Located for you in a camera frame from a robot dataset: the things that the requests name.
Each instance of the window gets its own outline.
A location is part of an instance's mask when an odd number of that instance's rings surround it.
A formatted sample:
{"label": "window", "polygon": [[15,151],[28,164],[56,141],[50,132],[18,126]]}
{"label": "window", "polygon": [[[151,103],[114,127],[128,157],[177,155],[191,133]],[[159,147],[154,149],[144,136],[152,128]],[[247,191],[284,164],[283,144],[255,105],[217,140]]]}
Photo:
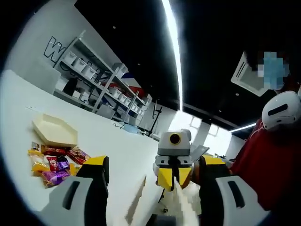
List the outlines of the window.
{"label": "window", "polygon": [[177,111],[168,130],[171,131],[171,130],[179,130],[179,129],[189,129],[191,132],[190,142],[192,143],[198,133],[198,129],[200,125],[201,125],[201,119],[194,117],[190,114],[187,114],[185,112]]}
{"label": "window", "polygon": [[208,150],[209,154],[223,156],[228,150],[231,136],[232,134],[229,131],[211,124],[204,146],[210,148]]}

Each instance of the beige tray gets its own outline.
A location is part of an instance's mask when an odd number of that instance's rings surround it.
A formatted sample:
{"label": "beige tray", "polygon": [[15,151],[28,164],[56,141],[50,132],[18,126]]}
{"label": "beige tray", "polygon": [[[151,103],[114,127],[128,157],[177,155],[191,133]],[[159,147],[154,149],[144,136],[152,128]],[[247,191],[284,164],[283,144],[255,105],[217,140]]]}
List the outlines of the beige tray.
{"label": "beige tray", "polygon": [[77,131],[59,118],[41,114],[32,121],[32,124],[46,145],[55,147],[77,145]]}

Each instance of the ceiling light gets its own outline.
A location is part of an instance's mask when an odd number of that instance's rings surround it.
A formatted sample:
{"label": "ceiling light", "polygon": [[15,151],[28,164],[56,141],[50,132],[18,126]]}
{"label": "ceiling light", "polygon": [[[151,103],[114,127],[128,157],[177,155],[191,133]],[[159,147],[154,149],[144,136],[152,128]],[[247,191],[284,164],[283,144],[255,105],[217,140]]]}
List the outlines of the ceiling light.
{"label": "ceiling light", "polygon": [[171,41],[174,47],[174,57],[175,57],[175,64],[177,68],[177,77],[178,77],[178,86],[179,86],[180,111],[183,111],[182,72],[181,72],[181,61],[180,61],[180,48],[178,42],[178,31],[175,23],[175,18],[170,7],[169,0],[162,0],[162,3],[167,18],[167,26],[169,29]]}
{"label": "ceiling light", "polygon": [[253,123],[253,124],[248,125],[248,126],[244,126],[244,127],[238,128],[238,129],[230,130],[229,132],[230,132],[230,133],[233,133],[233,132],[236,132],[236,131],[240,131],[240,130],[242,130],[242,129],[254,127],[255,125],[256,125],[256,123]]}

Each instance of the black ceiling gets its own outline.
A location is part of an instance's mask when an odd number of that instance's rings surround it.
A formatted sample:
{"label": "black ceiling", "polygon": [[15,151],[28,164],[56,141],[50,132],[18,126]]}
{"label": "black ceiling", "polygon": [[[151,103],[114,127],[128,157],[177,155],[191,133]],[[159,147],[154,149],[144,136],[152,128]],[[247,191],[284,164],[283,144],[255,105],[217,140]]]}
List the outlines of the black ceiling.
{"label": "black ceiling", "polygon": [[[271,19],[256,5],[170,2],[179,33],[184,111],[226,129],[256,122],[275,93],[257,97],[230,80],[250,37]],[[141,87],[177,110],[174,52],[161,0],[79,0],[75,6]],[[247,138],[250,131],[236,135]]]}

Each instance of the white table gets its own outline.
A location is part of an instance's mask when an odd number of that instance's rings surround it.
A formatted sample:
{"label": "white table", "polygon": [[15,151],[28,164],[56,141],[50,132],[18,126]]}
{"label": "white table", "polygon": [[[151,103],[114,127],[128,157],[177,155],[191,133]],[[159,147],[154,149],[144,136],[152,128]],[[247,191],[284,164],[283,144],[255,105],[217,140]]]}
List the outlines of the white table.
{"label": "white table", "polygon": [[92,157],[110,159],[107,222],[124,215],[134,198],[137,185],[147,175],[146,186],[137,207],[133,225],[145,225],[162,189],[155,185],[152,163],[158,143],[149,137],[114,127],[113,122],[73,106],[33,86],[13,71],[1,79],[1,144],[6,167],[25,203],[41,210],[54,188],[45,189],[41,178],[31,176],[27,150],[31,142],[42,143],[32,129],[32,120],[46,113],[65,120],[78,131],[79,147]]}

